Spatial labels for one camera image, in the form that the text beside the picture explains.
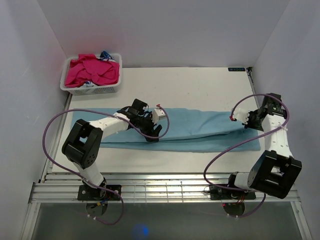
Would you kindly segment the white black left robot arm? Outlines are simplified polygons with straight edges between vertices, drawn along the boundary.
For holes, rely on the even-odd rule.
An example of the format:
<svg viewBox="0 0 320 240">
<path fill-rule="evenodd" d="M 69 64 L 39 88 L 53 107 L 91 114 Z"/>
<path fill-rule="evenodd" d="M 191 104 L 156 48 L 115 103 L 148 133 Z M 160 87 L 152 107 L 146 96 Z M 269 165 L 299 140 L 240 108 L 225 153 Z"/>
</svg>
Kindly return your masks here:
<svg viewBox="0 0 320 240">
<path fill-rule="evenodd" d="M 84 191 L 95 200 L 107 195 L 107 181 L 98 170 L 96 158 L 102 140 L 111 135 L 129 129 L 138 129 L 147 142 L 158 142 L 162 126 L 159 120 L 166 113 L 160 106 L 148 110 L 148 105 L 135 99 L 131 106 L 126 106 L 98 120 L 78 119 L 63 146 L 62 153 L 72 162 L 82 176 Z"/>
</svg>

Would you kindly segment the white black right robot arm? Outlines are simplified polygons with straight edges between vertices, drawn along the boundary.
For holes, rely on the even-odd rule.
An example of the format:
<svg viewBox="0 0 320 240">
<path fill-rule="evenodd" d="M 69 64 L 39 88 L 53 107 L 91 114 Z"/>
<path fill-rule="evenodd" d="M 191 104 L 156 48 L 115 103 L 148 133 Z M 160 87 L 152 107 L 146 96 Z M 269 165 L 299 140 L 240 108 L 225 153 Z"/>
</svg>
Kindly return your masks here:
<svg viewBox="0 0 320 240">
<path fill-rule="evenodd" d="M 259 109 L 233 110 L 230 119 L 241 122 L 246 129 L 263 132 L 265 150 L 250 172 L 237 171 L 230 175 L 226 194 L 237 199 L 245 190 L 284 199 L 302 170 L 302 162 L 293 157 L 289 147 L 288 111 L 282 105 L 281 96 L 269 93 Z"/>
</svg>

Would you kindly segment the light blue trousers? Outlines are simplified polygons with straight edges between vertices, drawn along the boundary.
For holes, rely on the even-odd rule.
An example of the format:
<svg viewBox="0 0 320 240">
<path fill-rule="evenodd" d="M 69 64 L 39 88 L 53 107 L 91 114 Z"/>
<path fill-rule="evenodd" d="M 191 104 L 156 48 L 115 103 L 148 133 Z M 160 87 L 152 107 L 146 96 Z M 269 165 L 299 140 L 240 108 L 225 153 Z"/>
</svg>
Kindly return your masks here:
<svg viewBox="0 0 320 240">
<path fill-rule="evenodd" d="M 260 151 L 255 137 L 257 130 L 244 128 L 238 121 L 230 120 L 228 111 L 200 111 L 187 108 L 166 108 L 169 119 L 159 124 L 164 136 L 158 142 L 147 142 L 136 130 L 121 131 L 104 138 L 102 148 L 171 151 L 193 153 L 219 153 L 245 140 L 250 142 L 234 149 Z"/>
</svg>

